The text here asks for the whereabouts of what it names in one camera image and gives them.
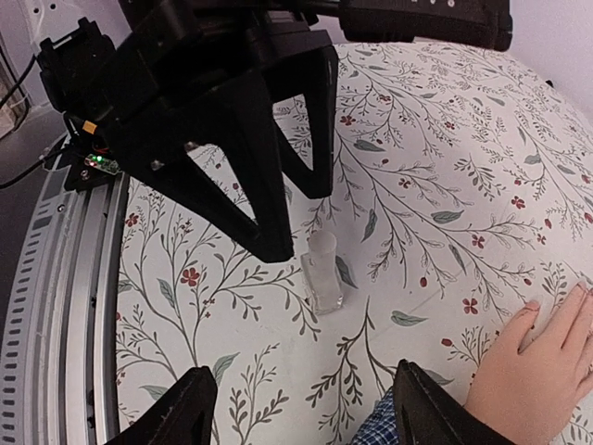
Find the floral patterned table mat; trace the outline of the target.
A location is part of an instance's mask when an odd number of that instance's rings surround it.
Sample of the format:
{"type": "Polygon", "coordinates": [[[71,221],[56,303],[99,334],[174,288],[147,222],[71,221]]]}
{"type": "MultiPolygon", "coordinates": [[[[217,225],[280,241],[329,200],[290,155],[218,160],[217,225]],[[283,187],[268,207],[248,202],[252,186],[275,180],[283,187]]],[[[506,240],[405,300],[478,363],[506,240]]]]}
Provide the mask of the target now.
{"type": "Polygon", "coordinates": [[[189,368],[218,385],[216,444],[347,444],[418,363],[463,400],[527,302],[541,332],[592,279],[592,123],[517,58],[344,44],[334,191],[285,188],[296,254],[337,239],[344,303],[312,309],[299,258],[267,264],[131,181],[116,385],[132,426],[189,368]]]}

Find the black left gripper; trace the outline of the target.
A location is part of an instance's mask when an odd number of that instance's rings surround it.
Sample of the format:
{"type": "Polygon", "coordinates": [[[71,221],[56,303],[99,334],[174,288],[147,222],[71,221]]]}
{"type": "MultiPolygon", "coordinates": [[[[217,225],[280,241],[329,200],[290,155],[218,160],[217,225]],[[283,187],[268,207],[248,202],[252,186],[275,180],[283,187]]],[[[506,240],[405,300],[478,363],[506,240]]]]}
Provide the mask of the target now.
{"type": "Polygon", "coordinates": [[[337,53],[328,33],[313,29],[333,3],[120,6],[132,29],[121,44],[89,19],[41,43],[37,61],[52,106],[90,121],[125,172],[261,261],[290,260],[282,170],[310,199],[333,190],[337,53]],[[190,144],[223,151],[251,214],[191,159],[190,144]]]}

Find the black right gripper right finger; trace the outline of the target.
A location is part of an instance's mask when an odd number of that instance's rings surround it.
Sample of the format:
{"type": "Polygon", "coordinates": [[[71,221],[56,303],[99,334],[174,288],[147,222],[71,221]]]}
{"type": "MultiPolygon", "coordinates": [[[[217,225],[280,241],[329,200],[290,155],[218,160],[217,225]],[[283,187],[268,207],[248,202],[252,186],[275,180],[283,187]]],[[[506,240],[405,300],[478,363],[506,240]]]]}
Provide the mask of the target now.
{"type": "Polygon", "coordinates": [[[415,362],[398,363],[393,400],[401,444],[510,443],[469,414],[415,362]]]}

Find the person's bare hand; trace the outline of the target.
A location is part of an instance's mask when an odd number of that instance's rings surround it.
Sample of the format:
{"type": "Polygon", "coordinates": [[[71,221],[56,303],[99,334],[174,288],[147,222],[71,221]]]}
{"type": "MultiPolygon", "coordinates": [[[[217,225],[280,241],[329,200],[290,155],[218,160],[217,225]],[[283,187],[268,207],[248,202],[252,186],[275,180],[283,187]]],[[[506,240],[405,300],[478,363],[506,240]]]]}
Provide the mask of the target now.
{"type": "Polygon", "coordinates": [[[577,284],[528,346],[539,304],[500,332],[471,384],[465,410],[515,444],[548,444],[592,392],[592,291],[577,284]]]}

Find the front aluminium rail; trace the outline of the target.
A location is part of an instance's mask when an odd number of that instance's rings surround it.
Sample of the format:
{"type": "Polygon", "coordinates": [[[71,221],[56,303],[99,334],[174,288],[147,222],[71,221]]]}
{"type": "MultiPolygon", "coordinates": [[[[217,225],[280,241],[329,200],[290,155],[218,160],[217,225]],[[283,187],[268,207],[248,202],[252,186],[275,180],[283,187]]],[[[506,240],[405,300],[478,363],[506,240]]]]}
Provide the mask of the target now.
{"type": "Polygon", "coordinates": [[[129,179],[68,191],[49,171],[32,213],[1,347],[5,444],[104,444],[120,432],[115,323],[129,179]]]}

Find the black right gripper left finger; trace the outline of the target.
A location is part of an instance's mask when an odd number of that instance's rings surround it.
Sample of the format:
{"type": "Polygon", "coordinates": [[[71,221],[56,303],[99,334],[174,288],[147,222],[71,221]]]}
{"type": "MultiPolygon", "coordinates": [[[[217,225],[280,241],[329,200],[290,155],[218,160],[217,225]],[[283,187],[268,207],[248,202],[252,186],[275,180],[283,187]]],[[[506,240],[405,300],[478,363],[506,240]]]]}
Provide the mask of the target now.
{"type": "Polygon", "coordinates": [[[107,445],[209,445],[217,395],[211,370],[207,366],[191,368],[107,445]]]}

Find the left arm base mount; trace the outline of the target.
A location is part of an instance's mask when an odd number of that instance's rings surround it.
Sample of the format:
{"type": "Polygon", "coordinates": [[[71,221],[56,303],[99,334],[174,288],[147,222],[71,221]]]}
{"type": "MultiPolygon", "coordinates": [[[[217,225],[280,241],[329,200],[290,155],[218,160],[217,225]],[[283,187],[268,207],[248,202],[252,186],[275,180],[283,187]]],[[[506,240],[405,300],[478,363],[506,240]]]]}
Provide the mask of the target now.
{"type": "Polygon", "coordinates": [[[64,112],[66,133],[46,148],[40,161],[47,171],[66,168],[66,191],[86,191],[107,184],[121,173],[96,124],[64,112]]]}

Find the clear nail polish bottle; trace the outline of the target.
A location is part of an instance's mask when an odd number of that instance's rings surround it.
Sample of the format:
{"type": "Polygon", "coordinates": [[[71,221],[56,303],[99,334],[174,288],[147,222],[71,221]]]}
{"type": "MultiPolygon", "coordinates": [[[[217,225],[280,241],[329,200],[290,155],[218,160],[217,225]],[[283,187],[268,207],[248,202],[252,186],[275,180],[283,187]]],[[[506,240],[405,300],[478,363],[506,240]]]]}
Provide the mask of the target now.
{"type": "Polygon", "coordinates": [[[336,266],[337,239],[325,230],[314,232],[308,239],[308,250],[300,256],[307,295],[316,315],[339,310],[344,294],[336,266]]]}

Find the blue checkered sleeve forearm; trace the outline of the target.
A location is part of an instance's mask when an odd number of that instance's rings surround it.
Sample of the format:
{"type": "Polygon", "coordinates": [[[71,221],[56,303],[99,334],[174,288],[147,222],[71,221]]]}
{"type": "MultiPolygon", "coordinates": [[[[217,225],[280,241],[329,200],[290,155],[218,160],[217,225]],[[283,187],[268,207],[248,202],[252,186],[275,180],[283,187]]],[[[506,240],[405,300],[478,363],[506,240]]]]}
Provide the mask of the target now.
{"type": "Polygon", "coordinates": [[[399,445],[393,389],[374,405],[351,440],[352,445],[399,445]]]}

